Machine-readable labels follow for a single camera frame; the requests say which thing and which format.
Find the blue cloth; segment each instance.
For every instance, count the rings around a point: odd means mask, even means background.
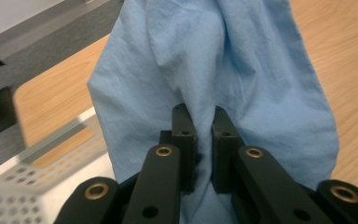
[[[126,0],[89,90],[118,182],[186,103],[201,160],[180,223],[237,222],[210,182],[216,105],[301,184],[315,188],[336,163],[334,117],[288,0]]]

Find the laundry basket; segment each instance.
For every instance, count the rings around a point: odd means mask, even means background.
[[[93,108],[0,166],[0,224],[53,223],[75,188],[114,178]]]

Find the wooden surface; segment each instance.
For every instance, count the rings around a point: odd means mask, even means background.
[[[337,121],[333,178],[358,186],[358,1],[292,0],[292,9]],[[21,86],[15,95],[28,146],[92,106],[86,82],[107,36]]]
[[[86,82],[108,36],[18,88],[14,103],[27,146],[93,107]]]

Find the brass screw insert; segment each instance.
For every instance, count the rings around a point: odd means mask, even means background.
[[[171,156],[173,150],[170,147],[159,147],[156,149],[156,154],[161,157]]]
[[[107,194],[109,190],[109,186],[103,182],[97,182],[95,184],[90,185],[86,192],[84,192],[84,196],[89,200],[97,200],[102,198]]]
[[[259,159],[264,156],[263,151],[258,148],[251,147],[251,148],[246,149],[245,152],[248,156],[256,158],[256,159]]]
[[[358,203],[358,194],[352,189],[335,185],[330,188],[330,191],[334,196],[344,202]]]

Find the cloth fold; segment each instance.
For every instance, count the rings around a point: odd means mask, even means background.
[[[89,91],[118,182],[139,172],[172,107],[186,104],[200,162],[181,223],[237,223],[210,181],[216,105],[307,187],[336,163],[334,117],[287,0],[126,0]]]

